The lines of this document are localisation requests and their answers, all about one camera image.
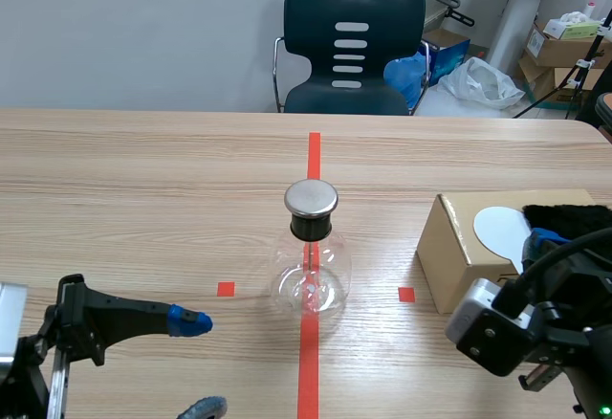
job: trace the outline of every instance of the table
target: table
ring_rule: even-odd
[[[347,309],[335,331],[321,325],[320,418],[576,417],[565,379],[524,392],[445,339],[415,249],[441,191],[585,187],[612,204],[612,147],[590,126],[4,109],[0,277],[30,286],[23,333],[72,273],[215,320],[202,338],[142,337],[110,348],[104,367],[74,364],[68,417],[167,419],[216,394],[228,418],[295,418],[299,323],[271,306],[267,260],[313,130],[353,251]],[[235,298],[216,296],[219,281],[235,281]],[[416,302],[399,302],[402,286]]]

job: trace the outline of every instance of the red tape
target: red tape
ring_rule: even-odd
[[[400,295],[400,302],[414,302],[414,288],[399,287],[398,294]]]
[[[217,297],[231,298],[236,291],[234,282],[219,282],[217,285]]]
[[[308,178],[321,178],[321,134],[311,132],[308,139]],[[318,244],[313,245],[313,257],[304,246],[304,272],[309,264],[318,273]],[[302,317],[299,327],[299,374],[297,379],[297,419],[318,419],[318,314],[308,310],[308,296],[302,292]]]

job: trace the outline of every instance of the sink pedestal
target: sink pedestal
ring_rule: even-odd
[[[493,40],[487,61],[512,75],[520,59],[529,30],[534,24],[540,0],[510,0]]]

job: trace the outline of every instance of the silver lid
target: silver lid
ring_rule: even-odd
[[[285,207],[301,218],[329,215],[338,205],[336,189],[323,180],[300,180],[285,192]]]

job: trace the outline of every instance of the chair metal leg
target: chair metal leg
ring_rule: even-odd
[[[282,107],[284,105],[280,102],[280,97],[278,96],[278,83],[276,82],[276,62],[278,60],[278,43],[280,43],[284,39],[285,38],[281,36],[280,38],[277,38],[274,42],[274,65],[272,69],[272,79],[274,85],[274,97],[276,99],[276,110],[278,111],[278,113],[282,113]]]
[[[417,108],[419,108],[421,100],[423,100],[423,97],[429,88],[429,82],[431,80],[431,72],[429,70],[429,44],[423,40],[421,40],[421,44],[425,46],[425,75],[423,79],[423,87],[421,88],[421,95],[419,96],[417,103],[408,110],[408,116],[414,116],[414,113],[417,111]]]

